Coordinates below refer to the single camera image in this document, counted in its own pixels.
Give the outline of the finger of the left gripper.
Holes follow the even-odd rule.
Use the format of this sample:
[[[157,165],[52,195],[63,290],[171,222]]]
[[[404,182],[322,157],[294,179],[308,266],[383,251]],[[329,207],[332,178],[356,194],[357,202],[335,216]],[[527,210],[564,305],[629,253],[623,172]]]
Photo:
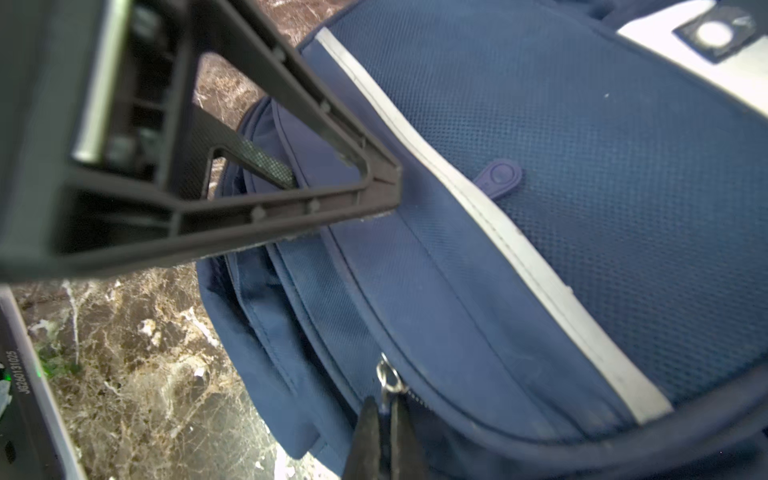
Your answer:
[[[228,60],[355,167],[293,171],[193,102]],[[1,5],[1,278],[100,277],[394,210],[401,167],[246,1]]]

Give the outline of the navy blue student backpack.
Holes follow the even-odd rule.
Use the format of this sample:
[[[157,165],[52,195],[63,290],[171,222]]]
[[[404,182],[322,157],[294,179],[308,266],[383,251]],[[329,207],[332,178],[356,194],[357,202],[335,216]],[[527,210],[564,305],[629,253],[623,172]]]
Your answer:
[[[439,479],[767,475],[767,5],[358,1],[298,47],[392,213],[197,265],[292,456],[406,404]]]

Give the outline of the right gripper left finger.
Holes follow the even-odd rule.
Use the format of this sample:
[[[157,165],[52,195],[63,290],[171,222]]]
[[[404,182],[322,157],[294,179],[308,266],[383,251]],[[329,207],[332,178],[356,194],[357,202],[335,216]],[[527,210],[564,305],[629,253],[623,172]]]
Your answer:
[[[354,430],[342,480],[375,480],[381,467],[379,406],[373,397],[365,399]]]

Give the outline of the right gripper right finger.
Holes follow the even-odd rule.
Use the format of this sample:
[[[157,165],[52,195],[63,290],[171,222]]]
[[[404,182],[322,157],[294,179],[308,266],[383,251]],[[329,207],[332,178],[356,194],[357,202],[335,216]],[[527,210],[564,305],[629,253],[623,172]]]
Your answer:
[[[390,478],[393,480],[425,480],[428,465],[424,450],[410,420],[407,402],[395,397],[390,407]]]

